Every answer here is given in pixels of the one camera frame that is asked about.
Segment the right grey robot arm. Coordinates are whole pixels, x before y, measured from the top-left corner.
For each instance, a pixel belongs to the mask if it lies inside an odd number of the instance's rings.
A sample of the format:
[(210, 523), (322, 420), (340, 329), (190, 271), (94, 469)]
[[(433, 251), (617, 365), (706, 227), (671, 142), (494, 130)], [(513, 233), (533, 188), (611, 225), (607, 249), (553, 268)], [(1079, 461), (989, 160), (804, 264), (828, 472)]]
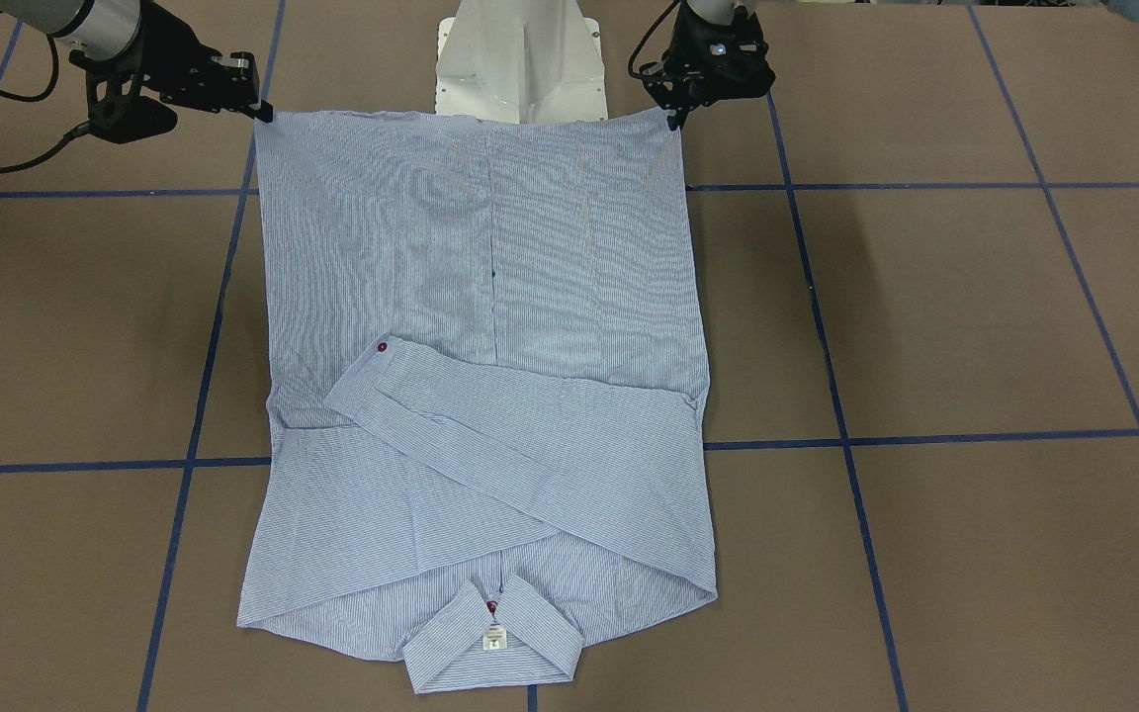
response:
[(87, 136), (131, 144), (167, 134), (178, 108), (273, 122), (256, 57), (203, 44), (157, 1), (0, 1), (0, 15), (67, 46), (85, 73)]

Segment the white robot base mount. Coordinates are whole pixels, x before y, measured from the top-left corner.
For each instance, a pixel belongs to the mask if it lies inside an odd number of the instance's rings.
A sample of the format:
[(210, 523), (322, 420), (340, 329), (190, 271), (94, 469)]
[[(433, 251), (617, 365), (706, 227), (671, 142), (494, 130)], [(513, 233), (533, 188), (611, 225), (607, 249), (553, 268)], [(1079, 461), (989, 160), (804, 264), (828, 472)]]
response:
[(434, 112), (507, 125), (606, 121), (598, 22), (577, 1), (462, 1), (439, 22)]

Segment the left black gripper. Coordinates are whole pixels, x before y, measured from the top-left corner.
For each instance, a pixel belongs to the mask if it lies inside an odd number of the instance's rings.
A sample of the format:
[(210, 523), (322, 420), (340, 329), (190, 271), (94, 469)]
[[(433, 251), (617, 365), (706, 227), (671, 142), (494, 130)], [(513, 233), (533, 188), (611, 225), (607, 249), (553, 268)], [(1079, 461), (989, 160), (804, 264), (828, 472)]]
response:
[(664, 10), (646, 32), (645, 44), (669, 15), (667, 49), (644, 64), (644, 85), (667, 112), (671, 132), (682, 130), (687, 112), (763, 98), (772, 89), (776, 72), (755, 10)]

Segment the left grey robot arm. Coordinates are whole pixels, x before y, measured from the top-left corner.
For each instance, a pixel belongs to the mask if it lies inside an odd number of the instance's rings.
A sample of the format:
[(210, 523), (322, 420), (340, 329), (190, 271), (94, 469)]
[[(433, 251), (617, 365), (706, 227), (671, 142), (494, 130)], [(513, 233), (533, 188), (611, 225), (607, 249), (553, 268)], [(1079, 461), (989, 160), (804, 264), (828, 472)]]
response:
[[(639, 54), (670, 15), (667, 49), (639, 66)], [(768, 95), (776, 81), (768, 51), (754, 1), (672, 1), (638, 41), (626, 71), (667, 113), (667, 129), (679, 132), (693, 111)]]

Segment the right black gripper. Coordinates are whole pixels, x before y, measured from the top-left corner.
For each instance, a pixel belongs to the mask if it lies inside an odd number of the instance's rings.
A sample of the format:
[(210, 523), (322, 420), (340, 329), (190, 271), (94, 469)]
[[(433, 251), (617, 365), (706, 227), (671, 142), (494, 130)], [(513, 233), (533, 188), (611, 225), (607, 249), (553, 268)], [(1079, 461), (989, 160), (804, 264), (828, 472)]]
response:
[(69, 24), (69, 63), (85, 73), (81, 134), (131, 144), (167, 134), (177, 108), (232, 112), (271, 125), (256, 57), (204, 46), (157, 3), (85, 3)]

